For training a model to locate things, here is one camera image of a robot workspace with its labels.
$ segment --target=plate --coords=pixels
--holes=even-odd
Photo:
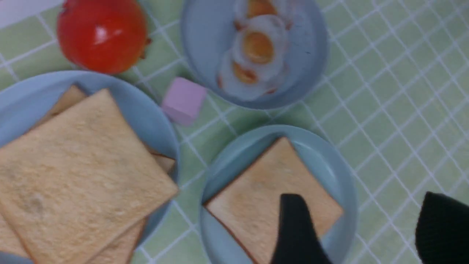
[[[207,171],[200,203],[200,233],[213,264],[250,264],[252,261],[202,204],[228,185],[281,136],[288,137],[306,167],[344,209],[344,214],[322,237],[321,243],[334,264],[345,260],[358,221],[354,180],[347,165],[329,143],[310,131],[289,125],[269,125],[235,139]]]
[[[294,25],[286,55],[289,75],[277,92],[242,101],[219,89],[219,62],[235,38],[235,0],[186,1],[181,19],[182,44],[188,63],[207,88],[224,100],[250,109],[274,109],[292,104],[313,90],[324,71],[328,54],[327,29],[313,0],[295,0]]]
[[[122,80],[88,71],[59,71],[35,76],[0,93],[0,147],[24,134],[57,102],[72,84],[87,94],[109,88],[122,115],[138,137],[160,153],[180,160],[179,143],[174,129],[159,106],[146,94]],[[178,182],[179,162],[171,178]],[[139,245],[157,228],[166,214],[168,203],[153,212]],[[31,263],[0,252],[0,263]]]

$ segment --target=toast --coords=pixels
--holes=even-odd
[[[39,264],[87,262],[177,193],[108,90],[1,148],[0,177],[1,212]]]
[[[205,207],[255,263],[268,264],[277,242],[282,193],[300,194],[305,199],[318,236],[343,213],[285,137],[275,141]]]
[[[59,115],[68,108],[81,102],[86,98],[77,86],[72,85],[54,104],[54,106],[34,124],[29,131],[46,123],[53,117]],[[174,167],[175,160],[161,155],[159,152],[153,150],[151,147],[146,146],[147,150],[153,155],[155,161],[163,168],[164,171],[169,173]],[[140,237],[141,232],[145,226],[146,221],[141,220],[130,230],[125,232],[119,239],[111,243],[99,255],[90,261],[90,264],[125,264],[127,259],[132,257],[133,249]],[[0,215],[0,251],[8,252],[17,256],[28,258],[29,255],[24,251],[23,246],[19,242],[15,233],[11,230],[5,219]]]

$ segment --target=tomato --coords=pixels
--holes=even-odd
[[[65,57],[88,70],[116,74],[144,54],[146,21],[136,0],[66,0],[57,21]]]

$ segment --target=plate rim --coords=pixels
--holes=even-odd
[[[207,249],[206,241],[205,241],[205,238],[204,238],[204,232],[202,232],[202,224],[201,224],[202,223],[202,210],[204,208],[203,199],[204,199],[205,189],[208,186],[208,183],[211,181],[211,179],[214,176],[216,176],[219,172],[219,171],[214,171],[214,170],[215,170],[215,166],[218,163],[222,162],[222,159],[221,159],[222,154],[225,153],[227,150],[233,148],[233,146],[236,145],[239,141],[246,140],[246,138],[249,138],[251,136],[251,134],[254,134],[259,130],[271,130],[271,132],[264,135],[264,137],[267,137],[267,136],[272,135],[272,134],[279,134],[279,133],[282,133],[282,132],[288,131],[288,130],[298,130],[298,131],[306,132],[309,135],[311,135],[312,137],[316,138],[319,142],[321,142],[321,144],[324,144],[325,146],[327,146],[327,148],[329,148],[332,151],[332,153],[334,153],[334,155],[336,155],[340,158],[340,163],[343,165],[343,168],[347,171],[346,177],[350,178],[350,181],[351,181],[351,184],[352,184],[352,187],[353,187],[352,190],[351,190],[351,192],[352,192],[352,197],[351,198],[353,198],[353,200],[352,200],[352,202],[353,202],[353,211],[355,212],[354,213],[355,217],[353,219],[354,224],[352,225],[353,235],[350,238],[350,242],[348,244],[347,250],[343,254],[343,261],[345,261],[347,259],[348,255],[350,254],[350,251],[351,251],[352,246],[353,246],[354,241],[355,241],[355,235],[357,234],[359,215],[360,215],[359,208],[358,208],[359,202],[358,202],[358,196],[357,196],[357,192],[356,192],[356,186],[355,186],[355,183],[353,181],[354,176],[353,176],[353,174],[352,174],[346,160],[342,156],[342,154],[340,154],[340,152],[337,150],[337,148],[335,148],[331,143],[329,143],[325,139],[321,138],[319,135],[317,135],[317,134],[315,134],[315,133],[313,133],[309,130],[306,130],[306,129],[301,128],[301,127],[293,126],[293,125],[288,125],[288,124],[263,125],[263,126],[255,128],[255,129],[252,129],[250,131],[247,131],[244,134],[238,136],[236,139],[232,140],[228,145],[226,145],[218,153],[217,157],[211,162],[210,166],[207,168],[206,172],[204,173],[206,175],[206,179],[204,181],[204,188],[203,188],[202,192],[200,193],[199,200],[198,200],[198,206],[199,206],[198,221],[199,221],[199,224],[198,224],[197,230],[200,233],[202,248],[204,249],[204,253],[207,256],[208,260],[210,261],[210,263],[213,263],[212,260],[210,259],[210,255],[208,254],[208,249]]]
[[[45,78],[47,76],[50,76],[51,77],[51,85],[54,85],[54,76],[57,76],[57,75],[70,75],[70,78],[73,78],[73,75],[82,75],[82,74],[92,74],[92,75],[96,75],[96,76],[99,76],[99,78],[109,78],[109,79],[112,79],[113,81],[115,82],[119,82],[119,83],[122,83],[122,86],[123,87],[126,87],[126,89],[131,89],[133,90],[135,93],[137,94],[140,94],[140,95],[143,95],[146,100],[149,100],[149,103],[152,103],[154,106],[156,106],[156,109],[158,111],[160,111],[161,115],[164,116],[164,123],[165,123],[165,126],[167,126],[169,128],[169,131],[170,131],[170,135],[171,135],[171,141],[173,142],[176,142],[176,149],[175,149],[175,152],[176,152],[176,157],[175,157],[175,160],[176,160],[176,175],[174,176],[174,179],[175,179],[175,183],[176,185],[178,186],[178,188],[180,188],[180,173],[181,173],[181,153],[180,153],[180,142],[179,140],[177,139],[177,136],[176,136],[176,132],[175,132],[175,129],[173,127],[173,125],[171,124],[171,122],[169,121],[167,115],[163,112],[163,110],[161,109],[161,107],[150,97],[148,96],[147,94],[145,94],[142,90],[138,89],[136,86],[134,86],[133,84],[131,83],[128,83],[122,79],[119,79],[115,76],[111,76],[111,75],[107,75],[107,74],[103,74],[103,73],[99,73],[99,72],[94,72],[94,71],[87,71],[87,70],[60,70],[60,71],[52,71],[52,72],[47,72],[47,73],[43,73],[43,74],[39,74],[39,75],[35,75],[35,76],[32,76],[32,77],[29,77],[29,78],[26,78],[26,79],[23,79],[17,83],[14,83],[12,85],[10,85],[9,87],[5,88],[4,90],[0,91],[0,98],[4,98],[5,95],[7,96],[12,96],[14,94],[17,94],[17,93],[22,93],[21,97],[26,97],[26,96],[30,96],[34,93],[38,93],[38,92],[41,92],[42,90],[46,89],[47,87],[42,87],[42,88],[38,88],[37,90],[32,90],[32,91],[24,91],[24,90],[21,90],[19,92],[16,92],[15,89],[19,86],[23,86],[25,85],[24,83],[27,83],[27,82],[32,82],[34,81],[35,79],[37,78]],[[167,204],[168,206],[166,207],[164,213],[163,213],[163,216],[161,217],[161,220],[155,225],[155,227],[153,228],[153,230],[151,230],[148,235],[145,237],[144,236],[144,231],[145,229],[148,227],[148,223],[145,223],[145,226],[142,230],[142,235],[138,238],[137,242],[136,242],[136,247],[134,249],[134,251],[136,251],[138,249],[139,246],[145,244],[151,237],[152,237],[152,234],[154,234],[160,227],[161,227],[161,224],[164,223],[166,217],[168,216],[168,212],[169,212],[169,206],[171,205],[171,201],[173,199],[170,199],[168,202],[166,202],[165,204]]]
[[[329,58],[330,58],[330,45],[329,45],[329,33],[327,32],[327,23],[326,23],[324,14],[322,12],[322,9],[316,3],[315,0],[296,0],[296,1],[311,1],[312,4],[314,5],[314,7],[319,11],[317,17],[318,17],[319,21],[321,22],[320,24],[322,25],[322,28],[325,32],[324,39],[321,40],[321,42],[324,44],[323,46],[325,47],[325,54],[323,54],[324,59],[323,59],[322,65],[320,66],[320,71],[319,71],[318,76],[316,77],[316,79],[312,82],[311,88],[306,89],[306,91],[301,96],[299,96],[295,99],[292,99],[292,100],[288,101],[285,104],[281,104],[281,105],[273,106],[273,107],[256,107],[255,104],[253,104],[251,101],[246,101],[246,102],[242,101],[241,102],[242,104],[232,102],[229,99],[229,98],[231,98],[231,96],[228,96],[228,95],[224,94],[223,92],[221,92],[218,87],[212,87],[211,85],[209,85],[209,82],[207,81],[207,79],[202,76],[202,74],[200,73],[200,70],[198,70],[197,67],[194,64],[193,56],[189,52],[187,35],[185,33],[186,29],[187,29],[187,24],[189,23],[187,13],[190,11],[191,5],[193,4],[194,1],[197,1],[197,0],[187,0],[187,1],[184,2],[184,6],[182,7],[181,19],[180,19],[180,23],[179,23],[179,32],[181,33],[182,49],[183,49],[183,52],[184,52],[185,56],[187,57],[187,64],[189,65],[190,69],[195,73],[194,74],[195,78],[203,86],[205,86],[208,90],[212,91],[214,94],[216,94],[223,101],[225,101],[229,104],[233,104],[233,105],[236,105],[238,107],[244,108],[244,109],[275,110],[275,109],[280,109],[280,108],[283,108],[283,107],[291,106],[291,105],[303,100],[304,98],[306,98],[307,96],[312,94],[316,90],[316,88],[318,88],[318,85],[320,84],[321,79],[324,78],[323,75],[324,75],[324,72],[325,72],[325,70],[328,66],[328,62],[329,62]]]

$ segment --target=pink cube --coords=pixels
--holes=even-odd
[[[207,90],[181,77],[174,79],[163,99],[163,111],[176,123],[189,126],[197,119]]]

